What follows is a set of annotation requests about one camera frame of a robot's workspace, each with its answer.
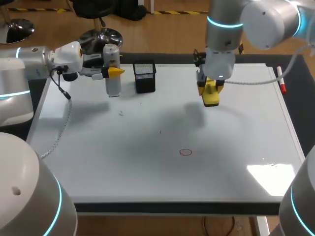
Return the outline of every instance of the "black chair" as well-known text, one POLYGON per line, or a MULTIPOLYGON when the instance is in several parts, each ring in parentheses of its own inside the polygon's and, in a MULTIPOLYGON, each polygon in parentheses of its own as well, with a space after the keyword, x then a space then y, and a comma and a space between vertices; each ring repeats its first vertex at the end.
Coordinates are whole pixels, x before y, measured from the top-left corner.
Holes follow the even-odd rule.
POLYGON ((35 31, 34 24, 29 20, 10 18, 5 5, 13 1, 0 0, 0 10, 4 18, 4 22, 0 23, 0 44, 20 42, 31 36, 35 31))
POLYGON ((94 29, 84 33, 78 40, 83 53, 86 55, 101 53, 105 44, 123 44, 122 35, 114 30, 106 28, 102 17, 114 13, 114 0, 72 0, 73 10, 78 17, 93 19, 94 29))

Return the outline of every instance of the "black cord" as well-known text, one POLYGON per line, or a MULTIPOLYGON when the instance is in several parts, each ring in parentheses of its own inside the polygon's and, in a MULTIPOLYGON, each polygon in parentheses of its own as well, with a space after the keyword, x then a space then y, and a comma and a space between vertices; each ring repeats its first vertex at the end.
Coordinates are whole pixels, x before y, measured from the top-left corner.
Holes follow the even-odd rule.
POLYGON ((229 232, 226 234, 226 236, 229 236, 232 233, 232 231, 234 230, 234 227, 235 227, 235 218, 234 216, 232 216, 232 226, 229 232))
POLYGON ((207 226, 206 226, 206 217, 205 216, 202 218, 202 228, 203 228, 204 235, 209 236, 207 226))
MULTIPOLYGON (((207 230, 207 226, 206 226, 206 219, 207 219, 206 216, 202 217, 202 228, 203 228, 203 233, 204 233, 204 235, 205 235, 205 236, 209 236, 208 230, 207 230)), ((228 233, 227 233, 225 236, 230 236, 230 234, 231 234, 232 231, 234 230, 234 227, 235 227, 235 218, 234 218, 234 216, 232 216, 232 226, 231 226, 231 229, 228 231, 228 233)))
POLYGON ((58 66, 56 68, 53 68, 50 72, 49 72, 49 76, 51 78, 51 80, 55 83, 55 85, 58 87, 59 91, 66 97, 66 99, 70 100, 71 99, 71 96, 70 94, 67 92, 67 91, 64 91, 61 87, 60 87, 60 76, 63 74, 63 72, 67 72, 68 70, 68 67, 65 66, 65 67, 61 67, 61 66, 58 66), (54 71, 57 71, 57 74, 58 74, 58 83, 54 80, 53 78, 53 72, 54 71))

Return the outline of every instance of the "red circle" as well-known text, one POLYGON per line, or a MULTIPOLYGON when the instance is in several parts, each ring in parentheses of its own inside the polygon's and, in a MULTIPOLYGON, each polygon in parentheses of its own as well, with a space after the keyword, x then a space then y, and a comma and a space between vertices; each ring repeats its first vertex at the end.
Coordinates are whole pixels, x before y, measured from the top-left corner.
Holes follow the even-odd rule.
POLYGON ((179 151, 180 155, 182 156, 190 156, 192 155, 192 151, 190 149, 182 149, 179 151))

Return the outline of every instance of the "black mesh pen holder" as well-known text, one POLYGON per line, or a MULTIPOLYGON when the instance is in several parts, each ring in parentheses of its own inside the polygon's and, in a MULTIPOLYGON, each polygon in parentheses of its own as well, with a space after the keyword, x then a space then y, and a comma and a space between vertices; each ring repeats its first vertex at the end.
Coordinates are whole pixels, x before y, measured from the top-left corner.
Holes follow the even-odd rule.
POLYGON ((141 60, 133 63, 136 92, 146 93, 156 90, 156 65, 153 60, 141 60))

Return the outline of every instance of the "wooden floor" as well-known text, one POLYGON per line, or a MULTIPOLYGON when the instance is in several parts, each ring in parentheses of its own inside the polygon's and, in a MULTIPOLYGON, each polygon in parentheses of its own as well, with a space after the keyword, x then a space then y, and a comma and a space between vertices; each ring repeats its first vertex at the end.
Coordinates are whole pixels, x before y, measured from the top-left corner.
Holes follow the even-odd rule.
MULTIPOLYGON (((156 0, 155 10, 208 10, 208 0, 156 0)), ((68 8, 64 0, 39 1, 18 0, 8 7, 22 8, 68 8)), ((93 28, 93 21, 81 19, 71 12, 19 12, 10 13, 12 18, 29 19, 35 24, 36 31, 29 39, 13 44, 0 45, 1 49, 46 45, 51 49, 77 39, 82 33, 93 28)), ((139 22, 108 16, 104 20, 109 28, 118 30, 124 37, 123 52, 133 53, 192 53, 196 48, 205 47, 205 15, 147 15, 139 22)), ((260 51, 243 38, 246 54, 292 54, 304 42, 290 39, 282 45, 260 51)), ((304 52, 313 77, 315 58, 304 52)), ((252 236, 250 221, 237 217, 235 230, 231 236, 252 236)), ((274 228, 277 218, 270 219, 274 228)), ((230 217, 207 219, 210 236, 225 236, 231 225, 230 217)), ((79 217, 78 234, 86 236, 201 236, 203 230, 201 217, 79 217)))

